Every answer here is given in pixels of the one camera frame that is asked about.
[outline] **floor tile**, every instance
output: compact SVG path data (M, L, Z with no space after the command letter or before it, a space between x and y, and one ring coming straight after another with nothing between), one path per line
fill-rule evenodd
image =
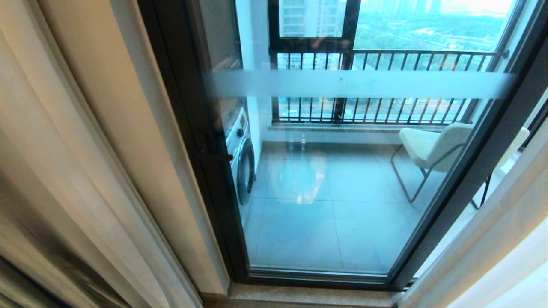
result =
M387 163L390 162L390 157L396 152L399 144L378 144L372 145L372 147L376 161L379 163Z
M340 269L342 264L331 203L298 204L266 199L254 265Z
M329 189L334 201L398 202L384 170L372 162L330 162Z
M243 206L249 208L249 215L247 216L247 222L244 226L244 234L250 263L255 262L255 257L257 255L257 245L259 244L264 204L265 199L251 198L249 203Z
M328 161L374 162L374 145L337 145L333 152L328 152Z
M296 203L330 200L325 157L271 159L266 166L267 198L290 199Z
M267 155L261 155L259 165L255 172L255 181L251 187L251 196L256 198L266 197L269 184L268 158Z
M412 228L400 204L333 202L345 270L387 273Z
M311 156L327 157L336 152L336 147L323 144L301 144L301 143L276 143L268 144L263 151L265 159L303 159Z
M417 167L414 163L409 161L396 161L395 166L398 170L398 173L403 181L403 185L409 194L410 198L413 198L417 189L419 188L424 176L420 171L420 168ZM383 170L383 174L386 176L386 179L392 188L395 196L400 202L408 202L403 188L398 181L396 172L391 163L379 163L379 167ZM416 200L413 202L414 205L425 205L429 204L432 201L434 195L439 190L441 183L443 182L447 173L432 171L429 177L426 179L424 186L417 195Z

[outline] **high-rise building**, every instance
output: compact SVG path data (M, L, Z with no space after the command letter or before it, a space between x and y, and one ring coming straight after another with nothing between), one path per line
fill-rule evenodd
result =
M414 13L427 13L429 0L416 0Z
M432 0L430 3L430 14L439 14L442 9L442 0Z
M345 10L345 0L280 0L280 36L341 36Z
M384 0L380 9L381 14L394 15L398 13L400 0Z
M366 13L380 13L384 0L365 0L360 4L359 10Z
M416 12L418 0L399 0L398 14L405 15Z

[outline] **balcony railing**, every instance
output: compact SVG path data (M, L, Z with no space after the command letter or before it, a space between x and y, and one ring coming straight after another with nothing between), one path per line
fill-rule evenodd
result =
M354 50L350 54L277 53L279 70L493 71L503 53ZM273 100L273 123L449 125L467 122L473 98L303 98Z

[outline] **glass sliding door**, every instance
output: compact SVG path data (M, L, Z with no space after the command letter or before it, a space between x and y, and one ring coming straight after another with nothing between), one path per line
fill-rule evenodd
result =
M142 0L140 8L231 277L401 289L443 236L421 240L436 217L477 205L485 182L477 179L499 168L502 152L493 170L471 165L482 140L502 134L493 128L515 104L538 49L528 30L544 26L545 6ZM519 134L525 119L510 120ZM456 190L469 197L456 203Z

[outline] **white chair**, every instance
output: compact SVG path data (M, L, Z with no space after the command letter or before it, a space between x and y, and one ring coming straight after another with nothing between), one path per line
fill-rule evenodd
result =
M403 128L399 131L399 138L402 141L402 145L396 149L396 152L394 152L390 158L390 162L394 168L398 181L402 186L403 192L410 203L415 201L420 190L424 186L424 183L426 183L428 176L433 170L440 172L448 172L450 170L460 151L466 145L466 140L472 132L472 129L472 124L453 123L446 126L441 133L426 132L424 130L412 128ZM529 131L525 128L520 130L494 170L502 167L510 159L512 154L519 149L528 135ZM402 147L406 148L407 153L413 163L417 165L423 173L423 180L412 198L409 196L398 170L394 165L394 157ZM486 188L483 193L481 204L485 201L490 179L491 175L489 175L486 180ZM480 208L474 201L472 201L472 204L476 208Z

